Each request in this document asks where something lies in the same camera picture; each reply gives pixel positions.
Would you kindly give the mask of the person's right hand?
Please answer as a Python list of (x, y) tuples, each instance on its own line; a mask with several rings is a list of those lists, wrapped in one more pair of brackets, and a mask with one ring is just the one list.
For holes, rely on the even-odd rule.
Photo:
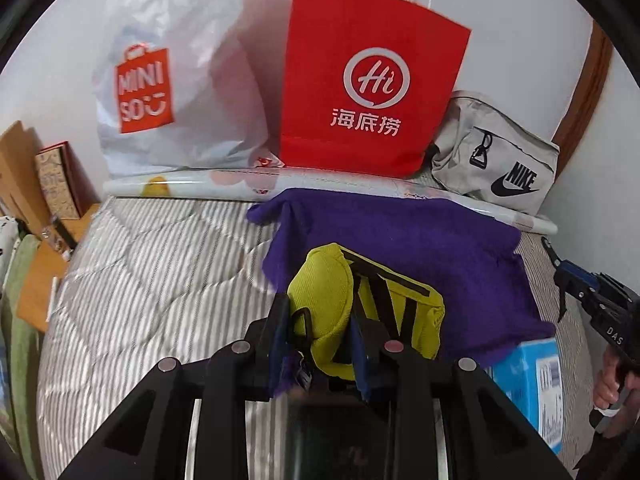
[[(607, 346), (603, 353), (602, 370), (597, 374), (593, 388), (593, 402), (597, 408), (608, 408), (618, 401), (620, 382), (616, 372), (620, 364), (620, 356), (611, 346)], [(625, 408), (633, 415), (639, 414), (639, 376), (629, 372), (625, 379), (625, 387), (629, 396), (625, 401)]]

